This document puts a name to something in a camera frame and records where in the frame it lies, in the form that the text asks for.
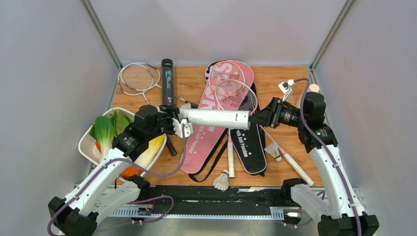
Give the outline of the shuttlecock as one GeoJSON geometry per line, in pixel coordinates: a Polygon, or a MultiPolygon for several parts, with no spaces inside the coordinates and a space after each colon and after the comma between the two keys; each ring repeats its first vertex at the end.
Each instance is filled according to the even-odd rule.
{"type": "Polygon", "coordinates": [[[273,142],[264,148],[265,152],[270,154],[277,162],[282,160],[279,145],[277,142],[273,142]]]}
{"type": "Polygon", "coordinates": [[[181,105],[181,108],[182,109],[191,109],[192,107],[191,107],[190,103],[185,103],[185,104],[181,105]]]}
{"type": "Polygon", "coordinates": [[[222,173],[213,181],[213,187],[221,191],[226,191],[229,188],[228,178],[228,170],[223,170],[222,173]]]}

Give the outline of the white shuttlecock tube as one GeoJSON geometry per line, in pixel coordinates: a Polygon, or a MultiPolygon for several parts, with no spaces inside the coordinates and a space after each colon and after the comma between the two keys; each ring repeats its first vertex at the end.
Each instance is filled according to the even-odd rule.
{"type": "Polygon", "coordinates": [[[250,128],[249,116],[249,111],[179,108],[179,119],[187,118],[193,125],[209,127],[247,130],[250,128]]]}

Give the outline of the black shuttlecock tube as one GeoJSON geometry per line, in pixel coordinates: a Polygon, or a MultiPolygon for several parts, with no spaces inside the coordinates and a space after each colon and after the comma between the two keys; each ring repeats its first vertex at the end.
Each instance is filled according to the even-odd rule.
{"type": "Polygon", "coordinates": [[[174,72],[173,61],[163,59],[161,61],[162,78],[162,105],[174,106],[174,72]]]}

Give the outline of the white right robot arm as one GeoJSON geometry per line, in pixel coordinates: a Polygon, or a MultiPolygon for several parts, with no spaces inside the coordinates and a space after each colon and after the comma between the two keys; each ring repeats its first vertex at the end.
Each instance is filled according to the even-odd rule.
{"type": "Polygon", "coordinates": [[[338,141],[324,123],[324,96],[307,92],[300,108],[274,97],[262,110],[249,117],[252,124],[276,128],[280,124],[297,127],[298,138],[314,161],[322,179],[327,201],[312,192],[305,180],[283,182],[281,201],[300,205],[317,223],[321,236],[372,236],[380,224],[369,215],[355,194],[341,162],[338,141]]]}

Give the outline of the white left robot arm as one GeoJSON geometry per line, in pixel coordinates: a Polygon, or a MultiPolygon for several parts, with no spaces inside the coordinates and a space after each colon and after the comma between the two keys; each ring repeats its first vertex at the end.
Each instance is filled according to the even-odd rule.
{"type": "Polygon", "coordinates": [[[52,227],[56,227],[67,236],[90,236],[123,205],[146,203],[150,190],[141,176],[129,177],[109,193],[105,190],[126,168],[136,166],[136,159],[149,148],[151,140],[165,134],[177,135],[183,141],[193,134],[193,124],[184,115],[184,109],[142,106],[133,121],[110,140],[110,149],[103,151],[103,160],[82,183],[65,197],[50,200],[48,234],[52,235],[52,227]]]}

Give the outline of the black racket cover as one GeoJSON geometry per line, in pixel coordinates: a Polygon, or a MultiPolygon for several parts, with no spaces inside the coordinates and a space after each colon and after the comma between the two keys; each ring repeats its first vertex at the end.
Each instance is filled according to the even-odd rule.
{"type": "MultiPolygon", "coordinates": [[[[227,59],[217,60],[209,64],[205,72],[206,83],[213,67],[218,62],[224,60],[227,59]]],[[[242,69],[245,81],[252,82],[251,89],[256,94],[256,86],[253,82],[255,76],[252,68],[241,61],[231,61],[242,69]]],[[[231,135],[234,149],[242,163],[243,169],[252,176],[260,175],[264,177],[267,168],[266,153],[264,151],[266,147],[265,132],[259,126],[251,125],[249,130],[233,129],[231,130],[231,135]]]]}

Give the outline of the pink racket lower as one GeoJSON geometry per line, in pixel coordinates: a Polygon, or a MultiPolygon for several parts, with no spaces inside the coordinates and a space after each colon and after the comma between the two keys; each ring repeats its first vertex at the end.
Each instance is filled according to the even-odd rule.
{"type": "MultiPolygon", "coordinates": [[[[254,91],[238,80],[226,79],[219,82],[215,87],[215,93],[218,105],[223,110],[248,111],[253,114],[258,106],[258,99],[254,91]]],[[[275,150],[277,154],[283,154],[287,162],[309,186],[314,184],[302,167],[277,142],[267,146],[265,150],[268,153],[275,150]]]]}

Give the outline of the pink racket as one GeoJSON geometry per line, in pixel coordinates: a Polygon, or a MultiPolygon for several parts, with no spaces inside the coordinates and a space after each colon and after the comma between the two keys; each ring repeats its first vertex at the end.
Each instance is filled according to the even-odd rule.
{"type": "MultiPolygon", "coordinates": [[[[218,105],[223,110],[248,111],[253,114],[258,106],[258,99],[254,91],[238,80],[226,79],[219,82],[215,87],[215,93],[218,105]]],[[[277,142],[267,146],[265,150],[268,153],[275,150],[277,154],[283,154],[287,162],[309,186],[314,184],[302,167],[277,142]]]]}
{"type": "Polygon", "coordinates": [[[217,62],[211,68],[208,84],[214,93],[218,108],[232,116],[231,124],[226,125],[228,129],[227,158],[229,178],[235,178],[236,170],[231,130],[246,128],[248,125],[248,112],[238,110],[244,98],[245,77],[236,63],[224,60],[217,62]]]}

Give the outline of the pink racket cover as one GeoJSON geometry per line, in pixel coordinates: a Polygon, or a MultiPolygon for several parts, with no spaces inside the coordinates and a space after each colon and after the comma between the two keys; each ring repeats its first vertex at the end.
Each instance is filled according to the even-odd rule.
{"type": "MultiPolygon", "coordinates": [[[[208,85],[209,73],[216,67],[218,60],[212,62],[205,71],[206,87],[202,93],[199,102],[199,109],[218,110],[217,101],[215,100],[215,93],[211,91],[208,85]]],[[[254,81],[254,72],[247,64],[237,60],[225,60],[226,62],[233,62],[238,65],[243,75],[245,76],[245,84],[249,87],[254,81]]],[[[188,174],[198,174],[205,166],[206,161],[211,154],[217,149],[215,146],[223,139],[225,128],[222,127],[208,127],[195,125],[193,122],[193,134],[191,134],[186,143],[185,158],[181,170],[188,174]]]]}

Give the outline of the green leafy vegetable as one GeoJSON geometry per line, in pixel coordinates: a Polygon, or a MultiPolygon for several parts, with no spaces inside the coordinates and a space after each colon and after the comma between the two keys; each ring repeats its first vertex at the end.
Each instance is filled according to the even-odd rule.
{"type": "Polygon", "coordinates": [[[131,123],[131,119],[123,111],[114,110],[110,114],[110,120],[113,122],[115,137],[121,134],[131,123]]]}

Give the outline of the yellow white cabbage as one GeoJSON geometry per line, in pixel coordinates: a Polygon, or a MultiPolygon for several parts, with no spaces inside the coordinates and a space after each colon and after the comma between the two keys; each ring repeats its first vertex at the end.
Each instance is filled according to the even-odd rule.
{"type": "Polygon", "coordinates": [[[149,141],[149,147],[139,155],[134,163],[143,167],[144,169],[148,169],[161,148],[163,148],[164,142],[165,135],[158,136],[149,141]]]}

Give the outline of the cream bottle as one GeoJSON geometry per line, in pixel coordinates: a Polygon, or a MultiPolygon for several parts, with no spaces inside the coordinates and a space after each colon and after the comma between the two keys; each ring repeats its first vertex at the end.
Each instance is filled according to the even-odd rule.
{"type": "MultiPolygon", "coordinates": [[[[310,84],[307,92],[315,92],[315,93],[319,93],[320,91],[320,87],[317,84],[310,84]]],[[[296,107],[300,108],[301,105],[301,101],[302,101],[302,94],[299,96],[297,103],[296,103],[296,107]]]]}

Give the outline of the green bok choy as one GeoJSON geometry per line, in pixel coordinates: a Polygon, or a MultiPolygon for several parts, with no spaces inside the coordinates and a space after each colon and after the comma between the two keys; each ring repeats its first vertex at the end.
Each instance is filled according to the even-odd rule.
{"type": "Polygon", "coordinates": [[[100,145],[101,157],[99,162],[102,162],[112,148],[115,137],[113,122],[107,116],[98,116],[89,131],[89,135],[100,145]]]}

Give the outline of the orange carrot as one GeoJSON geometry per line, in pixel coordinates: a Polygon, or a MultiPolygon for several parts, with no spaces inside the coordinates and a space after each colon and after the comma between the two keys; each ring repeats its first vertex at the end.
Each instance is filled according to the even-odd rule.
{"type": "Polygon", "coordinates": [[[130,167],[127,167],[124,171],[122,171],[122,173],[121,173],[121,177],[123,178],[123,179],[125,179],[125,180],[128,180],[130,177],[133,177],[133,176],[140,176],[141,175],[141,170],[140,169],[138,169],[138,168],[136,168],[136,167],[133,167],[133,166],[130,166],[130,167]]]}

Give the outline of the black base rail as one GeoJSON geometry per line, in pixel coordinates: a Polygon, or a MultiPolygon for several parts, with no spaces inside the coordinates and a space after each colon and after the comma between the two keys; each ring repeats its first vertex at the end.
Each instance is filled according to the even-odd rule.
{"type": "Polygon", "coordinates": [[[273,209],[298,211],[279,187],[230,187],[225,191],[212,186],[150,186],[140,193],[139,201],[150,200],[153,215],[169,216],[272,216],[273,209]]]}

